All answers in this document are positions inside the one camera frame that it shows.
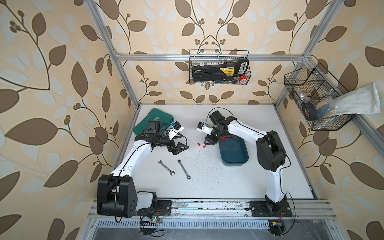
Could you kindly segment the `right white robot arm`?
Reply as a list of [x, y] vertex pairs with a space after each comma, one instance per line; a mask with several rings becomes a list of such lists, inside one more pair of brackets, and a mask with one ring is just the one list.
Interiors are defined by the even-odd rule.
[[240, 122], [234, 116], [225, 118], [217, 108], [209, 113], [208, 118], [213, 122], [213, 126], [204, 122], [198, 123], [197, 126], [198, 131], [207, 134], [206, 145], [215, 145], [220, 137], [225, 135], [235, 135], [257, 148], [258, 162], [266, 171], [267, 192], [265, 200], [252, 202], [251, 208], [262, 216], [291, 217], [292, 214], [284, 213], [285, 210], [289, 211], [290, 207], [282, 186], [282, 171], [288, 156], [278, 133], [257, 130]]

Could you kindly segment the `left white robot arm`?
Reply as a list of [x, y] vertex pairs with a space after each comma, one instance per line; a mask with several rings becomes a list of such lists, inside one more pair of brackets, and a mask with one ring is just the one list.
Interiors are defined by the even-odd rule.
[[97, 189], [97, 214], [115, 218], [131, 218], [135, 213], [153, 213], [159, 209], [157, 194], [138, 192], [134, 184], [140, 166], [156, 147], [166, 147], [173, 155], [187, 150], [188, 145], [176, 143], [183, 138], [179, 122], [164, 127], [159, 121], [148, 121], [147, 127], [135, 137], [134, 145], [122, 162], [108, 175], [101, 175]]

